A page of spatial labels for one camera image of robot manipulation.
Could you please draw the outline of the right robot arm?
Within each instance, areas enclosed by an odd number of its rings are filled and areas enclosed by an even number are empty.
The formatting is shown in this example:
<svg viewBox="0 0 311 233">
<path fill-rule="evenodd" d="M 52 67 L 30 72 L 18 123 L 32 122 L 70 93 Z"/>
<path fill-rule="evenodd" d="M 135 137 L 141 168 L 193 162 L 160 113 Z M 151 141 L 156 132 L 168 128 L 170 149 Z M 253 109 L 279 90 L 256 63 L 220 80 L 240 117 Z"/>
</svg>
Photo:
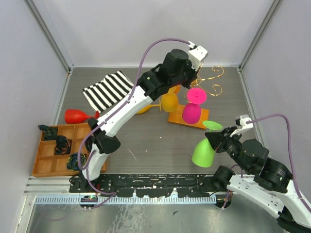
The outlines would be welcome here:
<svg viewBox="0 0 311 233">
<path fill-rule="evenodd" d="M 290 233 L 311 231 L 311 204 L 299 190 L 294 172 L 283 163 L 269 157 L 269 150 L 258 140 L 240 142 L 234 135 L 236 127 L 221 132 L 207 132 L 205 137 L 216 153 L 226 152 L 248 175 L 254 175 L 257 186 L 226 166 L 219 166 L 213 175 L 213 185 L 218 191 L 230 190 L 249 199 Z"/>
</svg>

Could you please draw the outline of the green plastic wine glass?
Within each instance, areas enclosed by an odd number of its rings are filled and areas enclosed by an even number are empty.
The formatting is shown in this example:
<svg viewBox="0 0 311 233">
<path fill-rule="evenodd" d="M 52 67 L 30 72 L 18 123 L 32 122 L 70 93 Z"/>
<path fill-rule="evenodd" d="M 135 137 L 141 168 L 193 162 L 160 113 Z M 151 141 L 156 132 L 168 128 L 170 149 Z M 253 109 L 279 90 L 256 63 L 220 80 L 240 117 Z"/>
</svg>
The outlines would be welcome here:
<svg viewBox="0 0 311 233">
<path fill-rule="evenodd" d="M 205 120 L 202 124 L 209 129 L 209 133 L 223 128 L 221 124 L 211 120 Z M 191 160 L 199 167 L 208 168 L 212 166 L 214 155 L 214 149 L 211 147 L 209 140 L 205 138 L 196 145 Z"/>
</svg>

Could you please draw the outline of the orange plastic wine glass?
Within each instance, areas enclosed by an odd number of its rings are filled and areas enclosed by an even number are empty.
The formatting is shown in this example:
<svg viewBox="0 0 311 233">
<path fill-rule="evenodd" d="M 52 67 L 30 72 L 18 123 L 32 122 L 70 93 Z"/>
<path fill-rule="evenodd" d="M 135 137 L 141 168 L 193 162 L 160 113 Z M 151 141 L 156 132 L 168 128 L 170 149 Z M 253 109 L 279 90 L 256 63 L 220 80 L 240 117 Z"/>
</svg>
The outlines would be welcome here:
<svg viewBox="0 0 311 233">
<path fill-rule="evenodd" d="M 175 87 L 174 93 L 178 94 L 180 91 L 181 85 Z"/>
</svg>

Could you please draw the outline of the yellow-orange plastic wine glass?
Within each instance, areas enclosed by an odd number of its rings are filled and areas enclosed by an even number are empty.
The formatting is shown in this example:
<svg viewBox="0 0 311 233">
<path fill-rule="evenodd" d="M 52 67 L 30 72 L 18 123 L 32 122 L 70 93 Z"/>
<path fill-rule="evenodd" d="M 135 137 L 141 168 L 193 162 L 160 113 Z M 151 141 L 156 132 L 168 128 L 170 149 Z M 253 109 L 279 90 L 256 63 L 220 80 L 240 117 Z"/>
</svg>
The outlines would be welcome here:
<svg viewBox="0 0 311 233">
<path fill-rule="evenodd" d="M 162 108 L 168 113 L 175 112 L 179 106 L 179 101 L 175 90 L 176 87 L 172 87 L 169 89 L 168 93 L 161 96 Z"/>
</svg>

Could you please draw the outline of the magenta plastic wine glass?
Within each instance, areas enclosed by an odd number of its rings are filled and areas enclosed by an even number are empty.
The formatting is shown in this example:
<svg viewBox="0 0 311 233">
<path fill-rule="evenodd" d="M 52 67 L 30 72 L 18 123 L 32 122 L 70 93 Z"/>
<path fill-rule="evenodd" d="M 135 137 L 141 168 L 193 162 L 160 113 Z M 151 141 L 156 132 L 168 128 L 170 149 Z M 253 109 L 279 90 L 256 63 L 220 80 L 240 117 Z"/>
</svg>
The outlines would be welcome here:
<svg viewBox="0 0 311 233">
<path fill-rule="evenodd" d="M 192 88 L 186 93 L 188 103 L 182 112 L 182 119 L 187 124 L 196 124 L 201 117 L 201 104 L 207 100 L 205 91 L 200 88 Z"/>
</svg>

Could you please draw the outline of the gold wire wine glass rack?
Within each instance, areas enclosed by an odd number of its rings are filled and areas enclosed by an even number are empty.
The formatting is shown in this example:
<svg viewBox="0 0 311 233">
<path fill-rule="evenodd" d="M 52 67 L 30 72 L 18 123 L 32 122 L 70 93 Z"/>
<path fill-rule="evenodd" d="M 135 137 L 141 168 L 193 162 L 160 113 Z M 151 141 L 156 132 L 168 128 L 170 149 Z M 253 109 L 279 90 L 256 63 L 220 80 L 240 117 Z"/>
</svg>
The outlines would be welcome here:
<svg viewBox="0 0 311 233">
<path fill-rule="evenodd" d="M 204 121 L 208 120 L 209 110 L 202 108 L 202 104 L 206 102 L 208 95 L 216 97 L 222 94 L 223 89 L 218 84 L 212 85 L 212 92 L 205 90 L 201 84 L 205 81 L 213 80 L 223 76 L 225 70 L 221 66 L 213 66 L 212 71 L 215 76 L 202 78 L 199 75 L 190 84 L 189 91 L 184 95 L 187 101 L 186 105 L 179 105 L 176 111 L 169 113 L 168 122 L 176 125 L 192 127 L 200 130 L 206 130 Z"/>
</svg>

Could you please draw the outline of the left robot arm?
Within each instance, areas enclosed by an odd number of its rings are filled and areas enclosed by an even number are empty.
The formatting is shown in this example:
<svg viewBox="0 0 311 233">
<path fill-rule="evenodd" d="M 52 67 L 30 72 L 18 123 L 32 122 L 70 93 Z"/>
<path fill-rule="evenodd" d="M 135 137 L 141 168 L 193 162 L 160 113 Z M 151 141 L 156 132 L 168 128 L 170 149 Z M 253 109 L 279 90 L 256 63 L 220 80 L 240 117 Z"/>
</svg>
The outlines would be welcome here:
<svg viewBox="0 0 311 233">
<path fill-rule="evenodd" d="M 190 53 L 173 49 L 166 54 L 163 63 L 144 72 L 131 92 L 106 115 L 88 121 L 92 146 L 85 166 L 78 173 L 80 190 L 99 192 L 97 179 L 101 168 L 108 156 L 121 146 L 116 137 L 119 129 L 141 108 L 167 94 L 170 88 L 177 85 L 188 88 L 196 73 Z"/>
</svg>

